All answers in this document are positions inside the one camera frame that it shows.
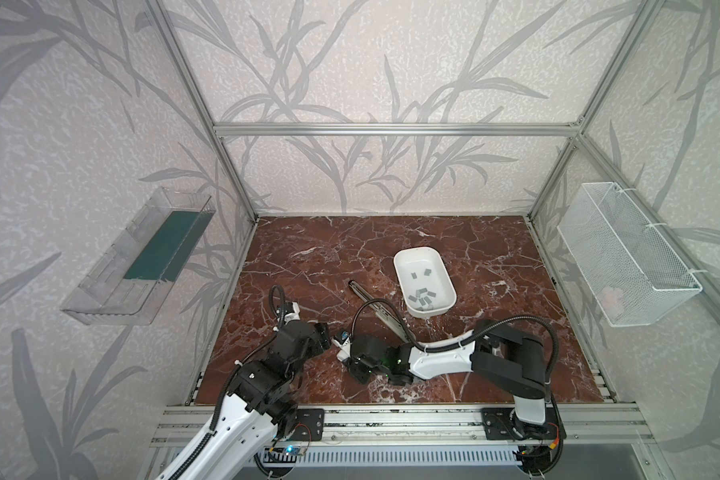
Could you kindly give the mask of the large beige black stapler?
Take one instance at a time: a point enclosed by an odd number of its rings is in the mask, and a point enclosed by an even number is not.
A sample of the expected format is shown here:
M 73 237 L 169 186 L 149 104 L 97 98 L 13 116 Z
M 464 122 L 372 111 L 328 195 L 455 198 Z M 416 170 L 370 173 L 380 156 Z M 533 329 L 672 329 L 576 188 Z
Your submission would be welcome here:
M 371 308 L 376 317 L 382 321 L 395 335 L 403 342 L 411 341 L 412 334 L 404 322 L 403 316 L 393 303 L 384 298 L 372 298 L 370 293 L 355 280 L 348 282 L 349 288 L 363 301 L 361 307 L 353 316 L 350 335 L 354 336 L 360 315 L 368 308 Z

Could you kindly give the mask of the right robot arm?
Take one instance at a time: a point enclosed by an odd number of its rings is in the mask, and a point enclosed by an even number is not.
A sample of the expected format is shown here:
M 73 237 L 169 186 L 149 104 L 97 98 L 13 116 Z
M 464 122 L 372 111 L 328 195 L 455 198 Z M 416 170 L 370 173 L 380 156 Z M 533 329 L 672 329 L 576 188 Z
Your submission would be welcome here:
M 513 397 L 505 431 L 514 440 L 541 439 L 550 422 L 551 376 L 560 343 L 554 327 L 530 315 L 500 321 L 482 320 L 476 328 L 451 339 L 413 341 L 392 346 L 365 334 L 337 334 L 337 359 L 350 376 L 366 384 L 383 376 L 392 385 L 407 386 L 456 373 L 476 373 Z

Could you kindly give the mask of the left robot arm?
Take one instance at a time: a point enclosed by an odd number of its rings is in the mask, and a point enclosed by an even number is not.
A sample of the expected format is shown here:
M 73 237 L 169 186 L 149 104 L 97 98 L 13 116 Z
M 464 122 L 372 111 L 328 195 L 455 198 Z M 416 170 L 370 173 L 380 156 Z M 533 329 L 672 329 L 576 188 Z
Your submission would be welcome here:
M 265 445 L 290 435 L 298 410 L 291 384 L 330 346 L 326 323 L 292 320 L 280 327 L 235 368 L 210 419 L 158 477 L 231 479 Z

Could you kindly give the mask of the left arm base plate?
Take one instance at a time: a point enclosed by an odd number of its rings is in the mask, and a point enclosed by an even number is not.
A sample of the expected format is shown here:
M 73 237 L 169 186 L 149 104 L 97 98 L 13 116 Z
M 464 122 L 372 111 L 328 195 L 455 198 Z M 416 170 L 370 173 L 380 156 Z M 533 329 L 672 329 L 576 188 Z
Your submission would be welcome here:
M 325 427 L 325 410 L 322 408 L 299 408 L 296 410 L 288 441 L 321 441 Z

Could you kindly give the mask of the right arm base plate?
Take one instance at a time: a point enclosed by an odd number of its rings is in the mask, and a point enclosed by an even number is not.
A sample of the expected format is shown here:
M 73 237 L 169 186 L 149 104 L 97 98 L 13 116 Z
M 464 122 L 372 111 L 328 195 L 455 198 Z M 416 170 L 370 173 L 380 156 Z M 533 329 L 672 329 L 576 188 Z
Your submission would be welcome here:
M 516 420 L 514 409 L 509 407 L 483 408 L 480 410 L 480 415 L 487 440 L 558 443 L 567 438 L 559 412 L 551 404 L 546 405 L 545 421 L 542 425 Z

